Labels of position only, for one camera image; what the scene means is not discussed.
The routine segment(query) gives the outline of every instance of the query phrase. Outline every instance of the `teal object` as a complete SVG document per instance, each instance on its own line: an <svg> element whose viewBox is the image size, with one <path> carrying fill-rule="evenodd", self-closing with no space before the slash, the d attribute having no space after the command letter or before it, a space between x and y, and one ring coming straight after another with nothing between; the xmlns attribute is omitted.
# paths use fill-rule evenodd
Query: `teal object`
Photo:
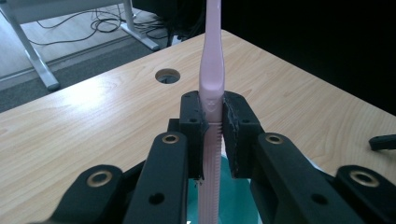
<svg viewBox="0 0 396 224"><path fill-rule="evenodd" d="M192 179L189 180L187 220L190 224L198 223L198 188ZM225 157L221 158L219 223L259 223L259 213L251 196L248 180L232 179Z"/></svg>

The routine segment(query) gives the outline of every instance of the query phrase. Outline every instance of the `carpet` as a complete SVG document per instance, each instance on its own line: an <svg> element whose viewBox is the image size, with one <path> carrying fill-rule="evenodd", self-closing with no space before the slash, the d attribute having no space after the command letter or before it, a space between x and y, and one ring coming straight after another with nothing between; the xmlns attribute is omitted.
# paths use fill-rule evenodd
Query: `carpet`
<svg viewBox="0 0 396 224"><path fill-rule="evenodd" d="M155 39L154 41L160 45L161 49L166 47L166 38ZM48 66L61 83L61 90L151 53L153 51L139 41L126 36L112 41L112 43L106 43L103 46L58 59L56 62L48 62ZM25 75L36 78L0 91L0 113L52 94L44 86L35 70L25 72Z"/></svg>

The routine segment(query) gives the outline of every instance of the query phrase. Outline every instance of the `dark background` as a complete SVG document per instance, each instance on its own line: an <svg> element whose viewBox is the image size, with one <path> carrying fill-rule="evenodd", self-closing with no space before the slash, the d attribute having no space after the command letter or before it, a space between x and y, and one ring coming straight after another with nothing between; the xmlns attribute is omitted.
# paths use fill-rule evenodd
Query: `dark background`
<svg viewBox="0 0 396 224"><path fill-rule="evenodd" d="M222 28L396 115L390 1L227 1Z"/></svg>

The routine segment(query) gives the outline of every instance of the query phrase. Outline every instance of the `screw hole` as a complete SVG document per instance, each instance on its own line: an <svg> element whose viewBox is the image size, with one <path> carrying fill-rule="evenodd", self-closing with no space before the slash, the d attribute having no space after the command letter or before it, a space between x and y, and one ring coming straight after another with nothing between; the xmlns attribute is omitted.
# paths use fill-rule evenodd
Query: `screw hole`
<svg viewBox="0 0 396 224"><path fill-rule="evenodd" d="M165 196L162 193L156 193L153 195L150 195L148 198L148 202L154 205L158 205L160 203L163 203L165 200Z"/></svg>
<svg viewBox="0 0 396 224"><path fill-rule="evenodd" d="M312 201L314 201L315 203L322 204L322 205L328 203L326 197L324 197L324 196L321 195L321 194L313 194L313 195L311 196L311 199L312 199Z"/></svg>
<svg viewBox="0 0 396 224"><path fill-rule="evenodd" d="M87 179L87 185L91 188L99 188L110 182L113 174L109 171L98 171L90 175Z"/></svg>
<svg viewBox="0 0 396 224"><path fill-rule="evenodd" d="M370 187L376 188L379 186L379 181L373 176L363 171L351 171L349 176L357 183Z"/></svg>
<svg viewBox="0 0 396 224"><path fill-rule="evenodd" d="M283 143L282 138L280 138L279 136L273 135L273 134L266 136L265 139L272 144L282 144Z"/></svg>
<svg viewBox="0 0 396 224"><path fill-rule="evenodd" d="M178 136L174 134L168 134L163 137L163 142L165 142L166 144L174 144L178 142Z"/></svg>

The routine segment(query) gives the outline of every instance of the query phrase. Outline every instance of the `white desk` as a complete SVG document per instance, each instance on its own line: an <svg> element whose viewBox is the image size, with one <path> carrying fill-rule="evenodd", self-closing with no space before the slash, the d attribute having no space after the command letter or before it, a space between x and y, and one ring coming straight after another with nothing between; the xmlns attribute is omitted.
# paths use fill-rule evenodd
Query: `white desk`
<svg viewBox="0 0 396 224"><path fill-rule="evenodd" d="M127 24L123 24L121 26L122 29L141 41L150 49L158 50L160 47L156 43L134 29L131 0L0 0L0 9L24 45L29 61L37 71L47 89L49 91L55 91L60 87L59 82L51 73L45 62L41 59L37 51L30 44L26 34L21 28L21 24L59 17L93 8L112 6L120 3L124 4L125 17L127 20Z"/></svg>

